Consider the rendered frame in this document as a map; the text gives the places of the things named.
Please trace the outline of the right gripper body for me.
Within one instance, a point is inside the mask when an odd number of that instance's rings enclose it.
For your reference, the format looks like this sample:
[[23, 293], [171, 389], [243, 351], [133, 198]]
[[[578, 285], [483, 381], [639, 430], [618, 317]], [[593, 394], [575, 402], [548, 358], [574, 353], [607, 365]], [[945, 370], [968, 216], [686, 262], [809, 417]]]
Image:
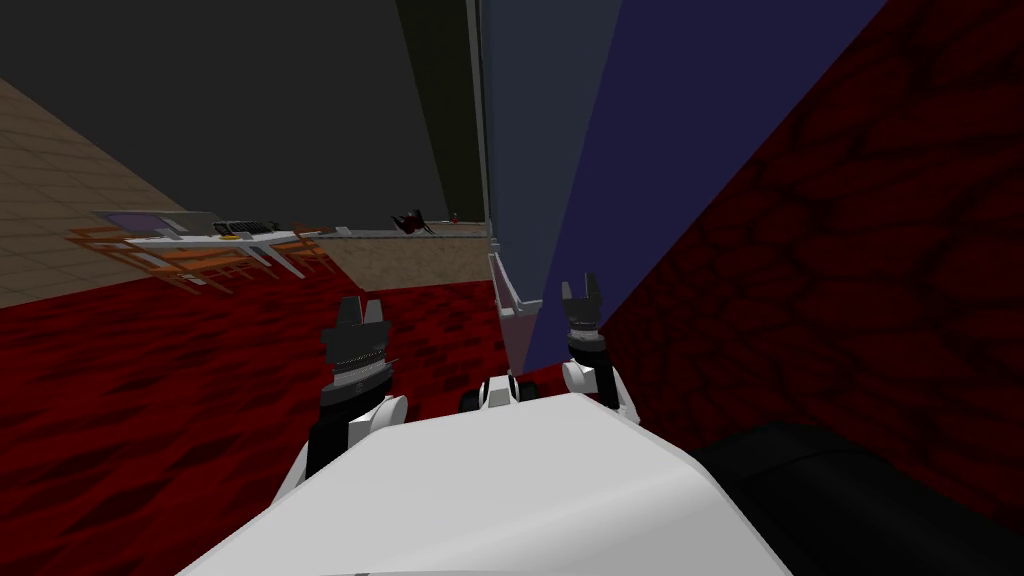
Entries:
[[601, 320], [601, 297], [568, 298], [563, 300], [563, 311], [572, 332], [594, 332]]

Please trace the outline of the orange wooden chair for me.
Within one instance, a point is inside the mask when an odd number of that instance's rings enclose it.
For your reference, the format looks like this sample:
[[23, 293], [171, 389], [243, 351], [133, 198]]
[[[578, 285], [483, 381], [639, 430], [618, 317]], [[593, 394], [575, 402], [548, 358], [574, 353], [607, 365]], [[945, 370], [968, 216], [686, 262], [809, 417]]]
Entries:
[[217, 283], [216, 276], [229, 277], [237, 273], [249, 279], [251, 269], [261, 270], [271, 278], [278, 275], [268, 264], [241, 248], [186, 248], [156, 254], [142, 247], [142, 236], [120, 233], [115, 228], [76, 230], [67, 241], [134, 268], [168, 284], [196, 294], [197, 285], [209, 285], [226, 294], [231, 291]]
[[293, 223], [293, 232], [296, 240], [276, 244], [273, 249], [281, 255], [286, 256], [293, 260], [294, 262], [302, 264], [308, 271], [312, 271], [310, 262], [319, 262], [329, 272], [334, 273], [335, 270], [331, 266], [326, 253], [318, 246], [317, 242], [314, 240], [315, 236], [324, 233], [331, 233], [332, 229], [328, 227], [305, 227], [301, 223]]

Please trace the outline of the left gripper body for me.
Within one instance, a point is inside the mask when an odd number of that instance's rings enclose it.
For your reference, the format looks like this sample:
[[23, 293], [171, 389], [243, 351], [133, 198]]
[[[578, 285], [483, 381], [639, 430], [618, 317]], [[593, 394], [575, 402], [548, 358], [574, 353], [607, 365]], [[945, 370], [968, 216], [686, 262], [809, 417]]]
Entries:
[[390, 328], [390, 321], [380, 321], [323, 330], [321, 341], [326, 345], [326, 362], [365, 366], [382, 360], [386, 355]]

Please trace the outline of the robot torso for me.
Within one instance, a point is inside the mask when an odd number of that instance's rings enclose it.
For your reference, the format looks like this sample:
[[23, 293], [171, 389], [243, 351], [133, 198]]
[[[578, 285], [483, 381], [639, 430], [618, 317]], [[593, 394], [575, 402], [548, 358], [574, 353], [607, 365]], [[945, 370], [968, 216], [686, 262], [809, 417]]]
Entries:
[[567, 393], [372, 431], [178, 576], [793, 576], [692, 456]]

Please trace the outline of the white table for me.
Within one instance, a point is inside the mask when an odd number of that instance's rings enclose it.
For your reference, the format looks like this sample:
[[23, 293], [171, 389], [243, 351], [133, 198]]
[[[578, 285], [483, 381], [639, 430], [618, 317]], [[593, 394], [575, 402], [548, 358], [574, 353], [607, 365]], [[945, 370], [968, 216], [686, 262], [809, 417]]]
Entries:
[[226, 239], [214, 227], [215, 215], [210, 212], [159, 211], [159, 210], [94, 210], [92, 214], [114, 227], [129, 233], [133, 245], [148, 250], [182, 249], [236, 249], [267, 266], [275, 261], [287, 271], [301, 278], [303, 274], [280, 251], [282, 244], [300, 242], [303, 238], [321, 233], [318, 229], [296, 234], [293, 230], [270, 231], [253, 234], [243, 231], [233, 239]]

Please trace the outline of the dark blue door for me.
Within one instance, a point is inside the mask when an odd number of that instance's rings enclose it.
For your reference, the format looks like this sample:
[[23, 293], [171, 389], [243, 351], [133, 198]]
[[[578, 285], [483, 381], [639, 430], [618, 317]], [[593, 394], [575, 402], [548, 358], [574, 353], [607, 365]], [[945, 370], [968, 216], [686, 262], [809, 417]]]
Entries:
[[612, 314], [886, 0], [479, 0], [495, 278], [514, 373]]

